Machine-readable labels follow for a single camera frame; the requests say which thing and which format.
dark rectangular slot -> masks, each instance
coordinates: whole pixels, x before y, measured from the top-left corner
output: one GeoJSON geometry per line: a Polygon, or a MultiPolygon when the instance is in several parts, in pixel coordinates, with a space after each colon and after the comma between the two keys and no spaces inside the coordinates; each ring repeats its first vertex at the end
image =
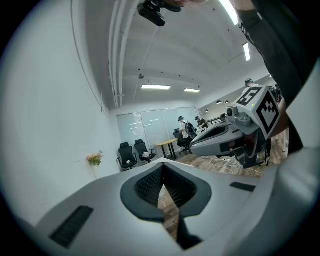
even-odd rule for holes
{"type": "Polygon", "coordinates": [[[57,244],[68,248],[77,234],[84,226],[94,209],[87,206],[79,206],[56,231],[50,235],[50,238],[57,244]]]}
{"type": "Polygon", "coordinates": [[[253,192],[256,188],[256,186],[248,185],[248,184],[244,184],[244,183],[239,183],[239,182],[231,183],[230,187],[234,187],[236,189],[245,190],[245,191],[249,191],[249,192],[253,192]]]}

ceiling light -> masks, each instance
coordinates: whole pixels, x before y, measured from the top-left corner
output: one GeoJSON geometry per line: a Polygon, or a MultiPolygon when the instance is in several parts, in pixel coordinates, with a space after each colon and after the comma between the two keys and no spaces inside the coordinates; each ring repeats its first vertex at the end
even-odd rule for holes
{"type": "Polygon", "coordinates": [[[235,8],[232,6],[230,1],[229,0],[219,0],[219,1],[223,5],[226,12],[229,14],[233,24],[237,25],[238,24],[238,16],[237,16],[235,8]]]}
{"type": "Polygon", "coordinates": [[[168,85],[153,85],[153,84],[143,84],[142,89],[157,89],[157,90],[169,90],[171,86],[168,85]]]}
{"type": "Polygon", "coordinates": [[[191,93],[198,93],[198,92],[200,92],[200,90],[188,89],[188,88],[184,89],[184,91],[185,91],[185,92],[191,92],[191,93]]]}
{"type": "Polygon", "coordinates": [[[250,61],[249,44],[246,42],[246,43],[243,45],[243,48],[244,48],[244,53],[245,53],[246,61],[250,61]]]}

white robot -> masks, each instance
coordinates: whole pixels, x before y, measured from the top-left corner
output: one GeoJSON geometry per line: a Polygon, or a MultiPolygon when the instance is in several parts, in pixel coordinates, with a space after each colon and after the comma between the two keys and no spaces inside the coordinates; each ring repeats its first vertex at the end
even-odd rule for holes
{"type": "Polygon", "coordinates": [[[244,168],[259,165],[258,154],[281,116],[278,105],[266,85],[246,89],[233,104],[226,110],[226,119],[197,136],[190,150],[197,156],[235,156],[244,168]]]}

black office chair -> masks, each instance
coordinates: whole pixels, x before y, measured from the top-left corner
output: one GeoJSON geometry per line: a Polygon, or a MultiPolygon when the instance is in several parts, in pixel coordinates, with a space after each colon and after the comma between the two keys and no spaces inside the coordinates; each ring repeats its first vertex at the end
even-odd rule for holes
{"type": "Polygon", "coordinates": [[[188,154],[189,150],[189,145],[190,145],[190,141],[188,139],[183,139],[182,134],[180,134],[179,129],[175,129],[174,130],[174,134],[173,136],[178,139],[178,146],[183,148],[183,150],[181,152],[179,152],[179,155],[181,156],[181,153],[184,152],[185,155],[188,154]]]}
{"type": "Polygon", "coordinates": [[[153,159],[156,156],[156,154],[153,153],[153,151],[155,149],[150,149],[151,154],[148,157],[142,157],[143,153],[148,152],[147,147],[146,147],[146,143],[144,143],[144,141],[142,139],[136,140],[134,147],[135,147],[136,151],[138,151],[139,159],[141,161],[147,161],[148,163],[151,163],[151,159],[153,159]]]}
{"type": "Polygon", "coordinates": [[[124,171],[128,170],[126,168],[132,169],[132,167],[138,163],[137,153],[134,153],[134,154],[132,153],[132,146],[129,146],[128,142],[121,143],[118,151],[122,158],[122,164],[120,162],[120,157],[118,157],[117,159],[119,161],[120,166],[124,169],[124,171]]]}

desk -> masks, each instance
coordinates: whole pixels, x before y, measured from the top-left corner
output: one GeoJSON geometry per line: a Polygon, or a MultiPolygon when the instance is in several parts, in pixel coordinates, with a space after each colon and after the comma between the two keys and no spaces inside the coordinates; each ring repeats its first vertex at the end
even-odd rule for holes
{"type": "Polygon", "coordinates": [[[175,138],[175,139],[170,139],[170,140],[167,140],[167,141],[158,143],[158,144],[155,145],[155,146],[156,146],[156,147],[161,146],[162,152],[163,152],[163,156],[164,156],[164,158],[167,158],[164,145],[168,145],[171,156],[174,157],[174,159],[177,159],[177,156],[176,156],[176,153],[175,153],[175,149],[174,149],[174,145],[172,145],[172,143],[177,142],[177,141],[178,141],[177,138],[175,138]]]}

